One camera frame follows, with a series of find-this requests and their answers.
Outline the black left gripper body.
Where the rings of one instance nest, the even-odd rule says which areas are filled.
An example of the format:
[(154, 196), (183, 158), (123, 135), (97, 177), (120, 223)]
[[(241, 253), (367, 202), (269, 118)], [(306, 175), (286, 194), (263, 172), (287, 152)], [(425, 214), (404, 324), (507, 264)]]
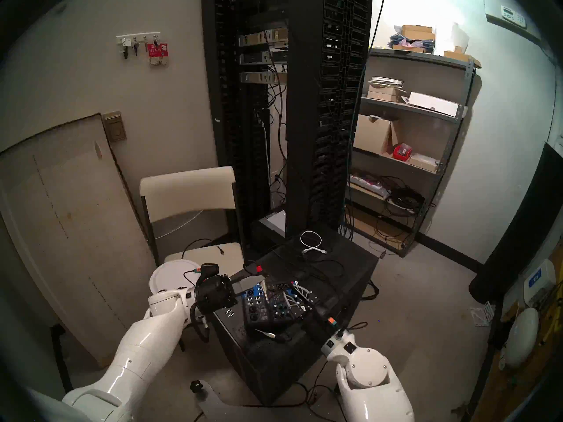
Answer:
[(236, 305), (236, 295), (227, 275), (215, 275), (198, 281), (194, 295), (197, 309), (202, 315)]

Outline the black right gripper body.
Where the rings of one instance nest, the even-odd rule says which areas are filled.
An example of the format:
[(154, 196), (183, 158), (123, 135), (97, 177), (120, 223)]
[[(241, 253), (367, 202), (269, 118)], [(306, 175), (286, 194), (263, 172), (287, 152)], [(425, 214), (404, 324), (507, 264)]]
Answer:
[(305, 307), (306, 313), (302, 315), (302, 330), (314, 343), (325, 343), (342, 330), (342, 325), (336, 321), (325, 305), (318, 303), (308, 304)]

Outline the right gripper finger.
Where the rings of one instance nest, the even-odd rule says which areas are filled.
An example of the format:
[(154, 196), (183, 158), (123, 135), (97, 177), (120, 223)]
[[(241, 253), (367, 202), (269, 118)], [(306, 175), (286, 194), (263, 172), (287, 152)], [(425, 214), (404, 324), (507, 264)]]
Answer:
[(295, 291), (283, 291), (282, 294), (288, 306), (287, 311), (291, 316), (302, 316), (306, 313), (306, 307)]
[(304, 303), (316, 303), (318, 298), (309, 289), (299, 285), (296, 282), (291, 283), (291, 290), (294, 296), (303, 301)]

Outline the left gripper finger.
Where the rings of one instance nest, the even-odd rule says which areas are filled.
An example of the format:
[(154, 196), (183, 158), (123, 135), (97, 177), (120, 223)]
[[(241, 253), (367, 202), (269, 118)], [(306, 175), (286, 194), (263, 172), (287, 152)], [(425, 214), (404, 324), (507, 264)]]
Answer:
[[(236, 276), (250, 276), (250, 275), (264, 275), (263, 268), (260, 264), (245, 264), (239, 272), (234, 274)], [(229, 277), (229, 281), (232, 284), (232, 276)]]
[(263, 282), (266, 277), (264, 275), (250, 275), (250, 276), (232, 276), (232, 291), (234, 296), (252, 289), (256, 285)]

